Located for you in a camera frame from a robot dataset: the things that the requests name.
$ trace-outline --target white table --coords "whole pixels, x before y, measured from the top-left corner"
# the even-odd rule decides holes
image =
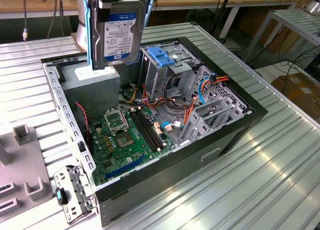
[[[320,126],[202,28],[149,27],[142,41],[186,36],[268,114],[226,155],[112,222],[108,230],[314,229],[320,221]],[[74,162],[41,68],[77,53],[72,38],[0,45],[0,130],[35,126],[49,176]],[[91,214],[66,224],[56,199],[0,224],[3,230],[99,229]]]

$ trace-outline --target connector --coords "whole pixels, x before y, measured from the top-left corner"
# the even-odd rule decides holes
[[[22,33],[22,39],[23,41],[26,41],[27,38],[28,38],[28,28],[24,28]]]
[[[148,52],[153,57],[153,59],[159,64],[160,67],[173,65],[176,63],[175,60],[171,59],[167,55],[167,53],[158,46],[149,47]]]

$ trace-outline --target slatted aluminum surface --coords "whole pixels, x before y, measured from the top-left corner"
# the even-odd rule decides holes
[[[270,14],[311,43],[320,45],[320,15],[312,15],[303,9],[274,10]]]
[[[188,37],[268,114],[231,152],[106,229],[313,229],[320,221],[319,125],[198,26],[149,27],[142,41],[179,36]],[[1,133],[15,124],[35,126],[51,179],[74,160],[39,59],[75,52],[69,37],[0,46]],[[0,229],[99,229],[99,222],[91,214],[70,227],[52,199],[0,224]]]

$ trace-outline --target metal bracket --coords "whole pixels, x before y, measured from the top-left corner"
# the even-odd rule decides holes
[[[53,177],[57,187],[66,193],[67,204],[63,206],[63,211],[69,225],[96,207],[91,185],[82,166],[66,166]]]

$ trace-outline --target hard drive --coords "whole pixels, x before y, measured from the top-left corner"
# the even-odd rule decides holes
[[[91,0],[91,46],[93,69],[138,59],[149,0],[102,3]]]

